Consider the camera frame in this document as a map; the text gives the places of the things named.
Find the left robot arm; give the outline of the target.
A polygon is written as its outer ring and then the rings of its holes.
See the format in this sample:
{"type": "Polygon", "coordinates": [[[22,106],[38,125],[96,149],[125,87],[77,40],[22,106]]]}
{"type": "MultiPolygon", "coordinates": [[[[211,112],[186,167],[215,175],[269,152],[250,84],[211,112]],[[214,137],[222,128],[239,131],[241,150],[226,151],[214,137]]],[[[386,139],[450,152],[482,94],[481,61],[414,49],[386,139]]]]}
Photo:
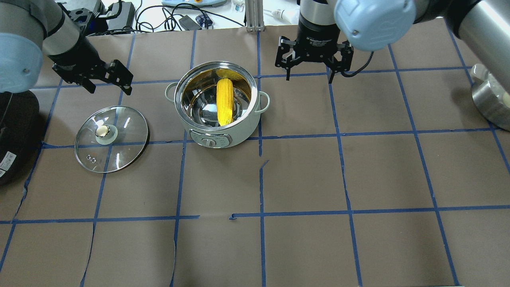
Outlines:
{"type": "Polygon", "coordinates": [[[61,4],[53,0],[2,0],[0,21],[0,72],[2,93],[32,89],[40,75],[43,57],[66,83],[90,93],[100,80],[130,95],[133,74],[119,60],[101,60],[96,48],[61,4]]]}

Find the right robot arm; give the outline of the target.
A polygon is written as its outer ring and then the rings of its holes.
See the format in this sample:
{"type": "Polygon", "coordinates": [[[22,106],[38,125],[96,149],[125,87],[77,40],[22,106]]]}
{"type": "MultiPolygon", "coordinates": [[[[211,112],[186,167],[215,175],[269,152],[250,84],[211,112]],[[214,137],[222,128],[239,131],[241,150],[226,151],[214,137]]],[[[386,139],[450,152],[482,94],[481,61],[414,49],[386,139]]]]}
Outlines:
{"type": "Polygon", "coordinates": [[[448,29],[481,60],[509,91],[508,0],[301,0],[298,36],[282,36],[275,66],[290,69],[302,62],[326,64],[346,72],[352,48],[378,51],[400,40],[413,24],[444,18],[448,29]]]}

